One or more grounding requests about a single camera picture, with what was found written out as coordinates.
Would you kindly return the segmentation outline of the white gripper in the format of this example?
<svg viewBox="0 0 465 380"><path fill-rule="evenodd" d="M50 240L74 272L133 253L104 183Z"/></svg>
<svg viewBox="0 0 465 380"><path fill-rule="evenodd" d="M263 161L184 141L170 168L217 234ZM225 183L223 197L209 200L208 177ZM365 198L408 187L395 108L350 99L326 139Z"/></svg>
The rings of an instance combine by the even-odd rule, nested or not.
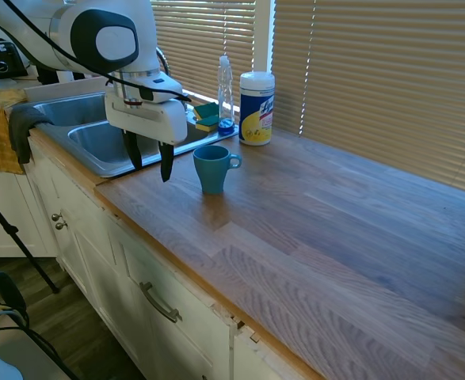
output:
<svg viewBox="0 0 465 380"><path fill-rule="evenodd" d="M112 91L105 93L105 113L110 125L123 129L123 142L135 170L143 167L137 135L159 141L160 173L167 182L172 173L174 146L188 135L184 105L178 100L161 104L142 102L129 108Z"/></svg>

